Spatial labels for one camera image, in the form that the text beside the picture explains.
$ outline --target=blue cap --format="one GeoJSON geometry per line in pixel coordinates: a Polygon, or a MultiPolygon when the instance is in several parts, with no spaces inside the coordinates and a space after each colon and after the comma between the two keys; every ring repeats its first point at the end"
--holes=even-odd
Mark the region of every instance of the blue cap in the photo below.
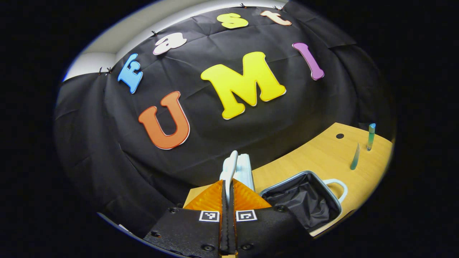
{"type": "Polygon", "coordinates": [[[368,131],[369,131],[371,134],[374,134],[374,133],[375,133],[375,128],[376,128],[376,124],[375,124],[375,123],[372,123],[372,124],[370,124],[370,126],[368,127],[368,131]]]}

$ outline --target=yellow letter m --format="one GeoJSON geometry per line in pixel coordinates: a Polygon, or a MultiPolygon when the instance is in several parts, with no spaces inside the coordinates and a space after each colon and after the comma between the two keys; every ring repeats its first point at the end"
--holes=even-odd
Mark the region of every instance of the yellow letter m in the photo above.
{"type": "Polygon", "coordinates": [[[254,107],[257,105],[257,84],[261,90],[260,99],[263,101],[270,101],[286,93],[285,87],[279,84],[264,58],[265,54],[262,52],[246,54],[242,58],[243,75],[222,64],[202,72],[201,79],[212,83],[223,104],[224,119],[240,115],[246,109],[244,104],[236,101],[233,94],[254,107]]]}

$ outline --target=purple letter i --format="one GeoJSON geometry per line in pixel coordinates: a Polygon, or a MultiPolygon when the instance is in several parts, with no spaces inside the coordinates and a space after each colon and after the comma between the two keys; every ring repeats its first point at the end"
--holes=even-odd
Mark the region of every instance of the purple letter i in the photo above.
{"type": "Polygon", "coordinates": [[[292,46],[300,51],[301,55],[303,56],[306,63],[308,63],[309,68],[311,69],[311,77],[313,80],[318,80],[322,78],[325,74],[322,69],[320,69],[319,65],[315,61],[311,52],[309,52],[308,45],[305,43],[294,43],[292,46]]]}

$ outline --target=mug handle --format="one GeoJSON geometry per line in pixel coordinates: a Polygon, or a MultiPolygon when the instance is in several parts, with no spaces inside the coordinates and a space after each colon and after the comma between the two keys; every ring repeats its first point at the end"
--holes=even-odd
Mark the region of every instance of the mug handle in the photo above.
{"type": "Polygon", "coordinates": [[[341,197],[338,199],[338,201],[339,201],[340,203],[342,203],[343,200],[344,200],[344,198],[346,198],[346,195],[347,195],[347,186],[346,186],[346,184],[344,184],[344,183],[341,182],[340,180],[334,179],[334,178],[333,178],[333,179],[322,180],[322,182],[323,182],[324,184],[326,184],[326,185],[331,184],[331,183],[337,183],[337,184],[341,185],[342,188],[344,188],[343,194],[342,194],[341,197]]]}

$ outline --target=screw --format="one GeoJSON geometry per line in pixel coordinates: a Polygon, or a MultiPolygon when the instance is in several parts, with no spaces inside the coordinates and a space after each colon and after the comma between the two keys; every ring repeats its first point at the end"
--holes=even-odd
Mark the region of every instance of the screw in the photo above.
{"type": "Polygon", "coordinates": [[[246,250],[246,251],[247,251],[247,250],[252,249],[252,247],[253,247],[253,245],[251,245],[251,244],[246,244],[246,245],[243,245],[241,248],[242,248],[243,250],[246,250]]]}
{"type": "Polygon", "coordinates": [[[206,251],[213,251],[215,249],[215,247],[210,246],[210,245],[203,245],[202,249],[204,249],[206,251]]]}

